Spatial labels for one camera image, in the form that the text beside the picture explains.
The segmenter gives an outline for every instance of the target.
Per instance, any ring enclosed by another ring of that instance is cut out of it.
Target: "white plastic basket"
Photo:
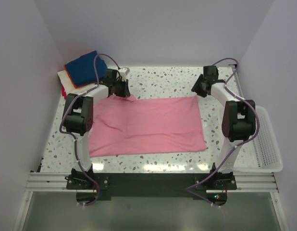
[[[256,106],[260,119],[258,136],[242,146],[234,165],[235,171],[242,172],[279,172],[283,162],[279,146],[265,108]]]

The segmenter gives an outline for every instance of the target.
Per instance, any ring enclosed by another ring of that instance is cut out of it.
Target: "pink fabric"
[[[110,96],[94,106],[90,156],[204,150],[197,97],[136,100]]]

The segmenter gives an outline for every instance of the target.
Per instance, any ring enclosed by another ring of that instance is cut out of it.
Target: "speckled pattern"
[[[193,96],[191,88],[202,67],[130,67],[129,90],[137,99],[171,98]],[[230,67],[220,67],[219,78],[232,74]],[[228,86],[238,94],[235,79]],[[41,172],[70,172],[74,165],[72,138],[59,133],[65,100],[61,97],[48,144],[44,151]],[[198,97],[206,150],[196,153],[140,154],[94,157],[95,172],[144,173],[144,172],[207,172],[222,147],[223,137],[217,109],[221,104],[213,97]],[[239,168],[257,168],[259,163],[253,144],[246,144],[235,163]]]

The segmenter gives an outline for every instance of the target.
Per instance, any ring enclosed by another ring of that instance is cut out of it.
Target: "blue cloth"
[[[93,66],[96,55],[97,52],[93,51],[65,65],[65,69],[76,87],[97,82]],[[99,57],[96,59],[96,69],[99,79],[103,78],[106,73],[107,65]]]

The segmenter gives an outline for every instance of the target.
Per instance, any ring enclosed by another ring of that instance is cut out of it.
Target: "stack of folded cloth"
[[[62,95],[66,99],[69,93],[79,94],[94,87],[97,82],[94,71],[94,58],[96,51],[80,56],[64,66],[63,71],[58,72],[62,85]],[[96,59],[96,69],[99,79],[105,76],[107,66],[99,57]]]

